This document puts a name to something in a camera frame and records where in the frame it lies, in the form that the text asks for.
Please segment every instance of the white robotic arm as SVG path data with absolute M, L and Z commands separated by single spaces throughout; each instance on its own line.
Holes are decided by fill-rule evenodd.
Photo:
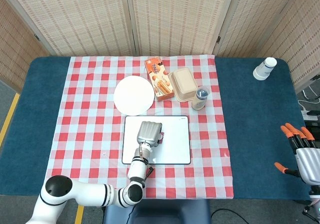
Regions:
M 53 176 L 42 186 L 33 215 L 27 224 L 55 224 L 69 199 L 75 199 L 82 206 L 95 207 L 117 205 L 127 208 L 139 203 L 148 177 L 146 170 L 151 147 L 158 146 L 162 138 L 161 128 L 161 123 L 142 122 L 137 137 L 139 147 L 128 172 L 130 183 L 125 188 L 116 190 L 108 184 L 88 184 L 66 176 Z

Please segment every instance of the tablecloth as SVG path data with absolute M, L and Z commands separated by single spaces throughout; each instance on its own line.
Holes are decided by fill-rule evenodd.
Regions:
M 83 182 L 129 183 L 121 162 L 125 116 L 115 108 L 117 83 L 129 75 L 147 78 L 149 57 L 72 57 L 60 103 L 46 177 Z M 146 198 L 232 198 L 233 182 L 219 84 L 213 55 L 161 57 L 168 72 L 188 67 L 198 84 L 211 87 L 206 107 L 194 111 L 176 98 L 155 101 L 144 115 L 187 115 L 190 165 L 155 165 Z

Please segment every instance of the beige container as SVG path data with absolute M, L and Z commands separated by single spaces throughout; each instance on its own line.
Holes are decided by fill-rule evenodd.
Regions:
M 193 74 L 188 68 L 178 69 L 169 75 L 174 95 L 179 102 L 191 101 L 198 89 Z

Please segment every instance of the orange snack box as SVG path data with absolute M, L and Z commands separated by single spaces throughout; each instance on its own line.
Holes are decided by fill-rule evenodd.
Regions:
M 145 68 L 149 74 L 156 99 L 162 101 L 174 97 L 174 89 L 170 83 L 168 73 L 159 57 L 146 60 Z

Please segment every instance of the white cutting board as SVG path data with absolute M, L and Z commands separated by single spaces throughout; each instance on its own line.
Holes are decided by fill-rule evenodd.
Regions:
M 190 164 L 187 116 L 127 116 L 124 123 L 122 162 L 130 164 L 139 147 L 137 135 L 142 121 L 162 123 L 162 144 L 152 148 L 150 164 Z

